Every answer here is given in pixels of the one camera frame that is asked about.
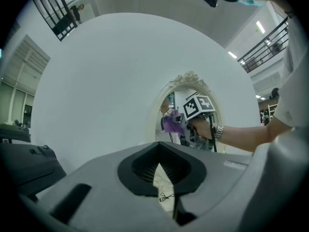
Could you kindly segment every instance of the cable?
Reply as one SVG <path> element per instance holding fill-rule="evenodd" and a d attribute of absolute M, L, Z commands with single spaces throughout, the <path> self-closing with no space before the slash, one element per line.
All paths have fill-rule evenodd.
<path fill-rule="evenodd" d="M 169 199 L 169 197 L 175 197 L 174 193 L 169 196 L 165 196 L 165 194 L 161 192 L 160 195 L 163 196 L 163 198 L 159 198 L 160 202 L 163 202 L 164 200 Z"/>
<path fill-rule="evenodd" d="M 170 138 L 171 142 L 173 142 L 173 137 L 170 133 L 169 133 L 169 138 Z"/>
<path fill-rule="evenodd" d="M 212 118 L 211 118 L 210 113 L 208 113 L 208 118 L 209 118 L 209 122 L 210 122 L 210 125 L 211 125 L 211 139 L 212 139 L 212 142 L 213 142 L 213 149 L 214 149 L 214 152 L 217 152 L 216 140 L 214 138 L 215 127 L 212 126 Z"/>

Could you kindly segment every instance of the ceiling light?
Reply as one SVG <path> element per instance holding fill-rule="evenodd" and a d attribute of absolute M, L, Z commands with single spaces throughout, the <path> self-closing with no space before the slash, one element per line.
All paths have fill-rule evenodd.
<path fill-rule="evenodd" d="M 262 24 L 261 24 L 259 21 L 257 21 L 256 24 L 257 24 L 257 26 L 259 27 L 259 29 L 261 30 L 261 32 L 262 32 L 262 33 L 265 33 L 265 30 L 264 30 Z"/>
<path fill-rule="evenodd" d="M 233 58 L 237 58 L 237 56 L 235 55 L 235 54 L 233 54 L 233 53 L 231 53 L 231 52 L 228 52 L 229 53 L 229 55 L 231 55 Z"/>

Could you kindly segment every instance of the mirror frame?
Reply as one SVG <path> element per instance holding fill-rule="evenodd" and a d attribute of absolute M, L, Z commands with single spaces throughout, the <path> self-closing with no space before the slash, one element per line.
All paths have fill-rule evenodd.
<path fill-rule="evenodd" d="M 169 81 L 169 83 L 165 85 L 165 87 L 161 90 L 161 92 L 153 101 L 147 117 L 146 136 L 145 136 L 146 142 L 150 143 L 155 141 L 156 118 L 163 100 L 168 94 L 178 90 L 179 88 L 191 88 L 199 92 L 201 95 L 209 96 L 216 110 L 218 123 L 225 124 L 225 118 L 223 116 L 223 112 L 221 110 L 221 106 L 218 102 L 218 99 L 216 98 L 214 93 L 209 89 L 208 85 L 204 82 L 204 80 L 200 79 L 199 76 L 195 74 L 193 71 L 190 71 L 185 73 L 184 75 L 178 75 L 174 80 Z M 216 145 L 218 153 L 226 153 L 225 144 L 216 142 Z"/>

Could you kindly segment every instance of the face mask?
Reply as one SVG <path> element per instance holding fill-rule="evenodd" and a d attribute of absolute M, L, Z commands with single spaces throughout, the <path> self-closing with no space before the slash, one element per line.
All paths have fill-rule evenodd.
<path fill-rule="evenodd" d="M 266 4 L 265 1 L 254 1 L 254 0 L 238 0 L 238 2 L 245 4 L 245 5 L 253 5 L 262 7 Z"/>

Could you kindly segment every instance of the balcony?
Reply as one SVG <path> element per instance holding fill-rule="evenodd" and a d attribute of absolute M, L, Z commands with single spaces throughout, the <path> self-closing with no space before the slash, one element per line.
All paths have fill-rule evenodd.
<path fill-rule="evenodd" d="M 242 56 L 238 62 L 249 73 L 265 64 L 288 45 L 288 23 L 285 18 L 270 34 Z"/>
<path fill-rule="evenodd" d="M 33 0 L 33 2 L 60 41 L 77 27 L 65 0 Z"/>

